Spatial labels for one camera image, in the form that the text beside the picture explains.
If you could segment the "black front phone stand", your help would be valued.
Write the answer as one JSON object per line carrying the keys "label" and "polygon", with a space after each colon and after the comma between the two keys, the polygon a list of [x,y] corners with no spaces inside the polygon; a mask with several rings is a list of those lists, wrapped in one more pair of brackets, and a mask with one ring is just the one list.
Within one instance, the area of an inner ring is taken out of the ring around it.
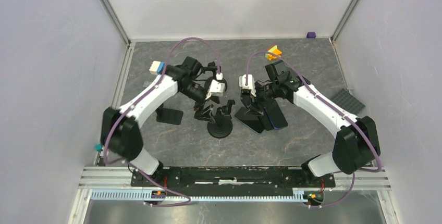
{"label": "black front phone stand", "polygon": [[231,110],[235,104],[234,99],[229,99],[226,105],[217,108],[213,121],[207,123],[207,131],[212,137],[223,139],[231,134],[233,129]]}

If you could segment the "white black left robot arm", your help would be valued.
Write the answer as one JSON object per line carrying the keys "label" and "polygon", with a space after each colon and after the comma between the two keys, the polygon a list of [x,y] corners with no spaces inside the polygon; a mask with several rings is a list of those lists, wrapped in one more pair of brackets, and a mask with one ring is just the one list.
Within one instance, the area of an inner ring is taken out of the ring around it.
{"label": "white black left robot arm", "polygon": [[153,113],[165,111],[171,116],[181,114],[163,104],[177,93],[182,93],[198,105],[205,103],[208,89],[195,82],[205,70],[217,71],[215,63],[204,67],[192,57],[186,57],[180,65],[167,65],[164,62],[152,62],[149,72],[155,75],[154,81],[140,94],[118,108],[109,107],[103,113],[101,144],[104,155],[113,152],[123,160],[144,172],[144,180],[151,186],[163,182],[162,163],[153,157],[144,147],[141,127]]}

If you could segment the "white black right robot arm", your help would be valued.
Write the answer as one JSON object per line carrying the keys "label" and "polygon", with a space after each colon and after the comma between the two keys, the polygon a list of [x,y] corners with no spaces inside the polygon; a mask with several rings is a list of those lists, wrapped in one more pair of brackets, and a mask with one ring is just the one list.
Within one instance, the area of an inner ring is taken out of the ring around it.
{"label": "white black right robot arm", "polygon": [[320,122],[334,137],[333,150],[306,161],[302,167],[301,180],[307,186],[315,186],[322,176],[343,172],[352,174],[364,170],[364,166],[376,161],[381,169],[380,146],[377,128],[369,116],[358,117],[341,108],[324,96],[299,71],[282,60],[266,65],[269,80],[263,84],[251,74],[239,77],[240,98],[243,107],[235,118],[255,133],[288,127],[277,98],[305,110]]}

